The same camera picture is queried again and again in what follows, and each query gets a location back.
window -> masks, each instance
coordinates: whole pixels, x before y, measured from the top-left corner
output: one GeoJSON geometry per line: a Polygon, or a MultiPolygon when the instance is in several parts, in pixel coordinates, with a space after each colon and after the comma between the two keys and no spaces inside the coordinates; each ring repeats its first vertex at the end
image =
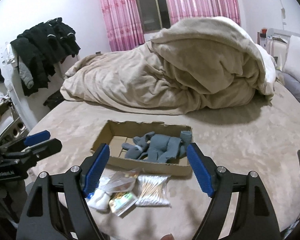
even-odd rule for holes
{"type": "Polygon", "coordinates": [[[166,0],[137,0],[144,33],[170,28],[166,0]]]}

white wall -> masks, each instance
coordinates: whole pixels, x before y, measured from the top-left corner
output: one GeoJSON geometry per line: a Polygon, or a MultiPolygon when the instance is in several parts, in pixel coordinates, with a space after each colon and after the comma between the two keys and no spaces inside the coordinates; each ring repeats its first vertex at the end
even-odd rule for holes
{"type": "MultiPolygon", "coordinates": [[[[10,42],[24,30],[56,17],[62,17],[63,22],[76,31],[77,43],[81,47],[80,58],[97,51],[111,51],[99,0],[1,0],[0,57],[6,41],[10,42]]],[[[61,87],[62,79],[55,74],[48,89],[40,89],[38,93],[25,97],[17,70],[11,65],[4,67],[1,58],[0,62],[3,76],[13,82],[17,91],[15,96],[19,98],[23,111],[21,115],[27,119],[26,125],[31,129],[49,112],[42,103],[61,87]]],[[[67,69],[72,64],[73,60],[67,59],[63,68],[67,69]]]]}
{"type": "Polygon", "coordinates": [[[284,28],[300,33],[300,5],[296,0],[281,1],[285,8],[285,19],[282,19],[280,0],[238,0],[242,27],[255,42],[257,32],[262,28],[284,28]]]}

white pillow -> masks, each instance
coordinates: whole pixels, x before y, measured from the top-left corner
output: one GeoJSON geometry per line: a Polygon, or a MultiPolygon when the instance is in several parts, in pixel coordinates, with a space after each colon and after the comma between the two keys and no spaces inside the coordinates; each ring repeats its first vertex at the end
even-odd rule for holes
{"type": "Polygon", "coordinates": [[[287,60],[284,64],[283,72],[293,76],[300,82],[300,37],[290,37],[287,60]]]}

pillow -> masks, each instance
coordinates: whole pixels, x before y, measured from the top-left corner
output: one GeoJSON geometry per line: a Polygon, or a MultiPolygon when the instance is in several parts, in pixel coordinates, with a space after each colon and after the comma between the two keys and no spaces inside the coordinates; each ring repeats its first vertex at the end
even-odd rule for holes
{"type": "Polygon", "coordinates": [[[287,73],[277,70],[277,78],[300,103],[300,83],[287,73]]]}
{"type": "Polygon", "coordinates": [[[300,82],[300,37],[291,36],[283,72],[300,82]]]}

blanket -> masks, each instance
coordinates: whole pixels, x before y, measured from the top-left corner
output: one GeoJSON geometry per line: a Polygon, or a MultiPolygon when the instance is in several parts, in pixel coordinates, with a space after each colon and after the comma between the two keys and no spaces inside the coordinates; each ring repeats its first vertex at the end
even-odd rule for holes
{"type": "Polygon", "coordinates": [[[274,94],[273,58],[230,19],[187,18],[129,51],[91,55],[67,72],[61,93],[139,114],[185,114],[274,94]]]}

